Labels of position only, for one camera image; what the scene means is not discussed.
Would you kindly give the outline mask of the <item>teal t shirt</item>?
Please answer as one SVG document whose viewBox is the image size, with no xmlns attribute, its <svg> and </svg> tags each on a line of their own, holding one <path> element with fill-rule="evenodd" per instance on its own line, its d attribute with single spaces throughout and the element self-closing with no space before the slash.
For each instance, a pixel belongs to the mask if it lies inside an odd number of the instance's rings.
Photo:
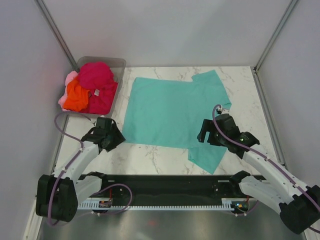
<svg viewBox="0 0 320 240">
<path fill-rule="evenodd" d="M 226 148 L 200 143 L 197 136 L 218 104 L 232 105 L 215 70 L 196 74 L 191 82 L 137 77 L 122 134 L 132 144 L 187 149 L 188 160 L 213 174 Z"/>
</svg>

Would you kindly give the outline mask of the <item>clear plastic bin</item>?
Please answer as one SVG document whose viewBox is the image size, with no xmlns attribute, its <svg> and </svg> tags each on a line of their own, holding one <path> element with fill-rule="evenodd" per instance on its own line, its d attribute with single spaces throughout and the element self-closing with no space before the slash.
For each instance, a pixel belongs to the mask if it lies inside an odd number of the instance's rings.
<svg viewBox="0 0 320 240">
<path fill-rule="evenodd" d="M 113 111 L 113 108 L 114 108 L 114 105 L 116 103 L 116 99 L 117 99 L 117 95 L 122 87 L 122 80 L 123 80 L 123 76 L 124 76 L 124 71 L 125 71 L 125 67 L 126 67 L 126 61 L 122 58 L 110 58 L 110 57 L 95 57 L 95 56 L 84 56 L 84 57 L 81 57 L 78 62 L 77 62 L 77 66 L 78 66 L 78 69 L 75 70 L 78 75 L 79 75 L 79 72 L 80 72 L 80 68 L 87 64 L 87 63 L 95 63 L 95 62 L 103 62 L 103 63 L 106 63 L 109 67 L 110 67 L 110 70 L 113 72 L 114 74 L 114 80 L 115 82 L 118 83 L 118 87 L 117 87 L 117 90 L 116 90 L 116 93 L 115 93 L 115 97 L 114 97 L 114 100 L 113 100 L 113 104 L 112 104 L 112 107 L 111 107 L 111 110 L 108 114 L 105 114 L 105 115 L 110 115 Z"/>
</svg>

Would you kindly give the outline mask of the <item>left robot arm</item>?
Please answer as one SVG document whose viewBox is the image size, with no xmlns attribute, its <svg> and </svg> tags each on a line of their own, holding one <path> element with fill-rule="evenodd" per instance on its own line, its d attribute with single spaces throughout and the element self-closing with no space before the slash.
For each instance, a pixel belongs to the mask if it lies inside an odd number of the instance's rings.
<svg viewBox="0 0 320 240">
<path fill-rule="evenodd" d="M 79 204 L 87 198 L 94 194 L 104 197 L 109 193 L 109 183 L 100 177 L 81 176 L 102 151 L 110 152 L 126 140 L 116 122 L 107 117 L 98 117 L 82 138 L 66 136 L 79 143 L 78 150 L 52 174 L 43 174 L 37 183 L 35 213 L 47 218 L 51 225 L 70 222 Z"/>
</svg>

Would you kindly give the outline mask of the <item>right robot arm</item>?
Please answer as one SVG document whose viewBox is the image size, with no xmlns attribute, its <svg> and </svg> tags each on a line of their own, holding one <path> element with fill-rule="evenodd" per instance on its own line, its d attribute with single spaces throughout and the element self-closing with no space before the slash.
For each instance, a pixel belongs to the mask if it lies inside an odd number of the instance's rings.
<svg viewBox="0 0 320 240">
<path fill-rule="evenodd" d="M 320 188 L 308 186 L 280 163 L 271 160 L 260 141 L 250 132 L 241 132 L 232 116 L 221 114 L 204 119 L 197 136 L 200 143 L 226 147 L 254 167 L 265 179 L 260 182 L 245 171 L 233 176 L 229 191 L 255 198 L 274 210 L 293 233 L 301 234 L 320 219 Z"/>
</svg>

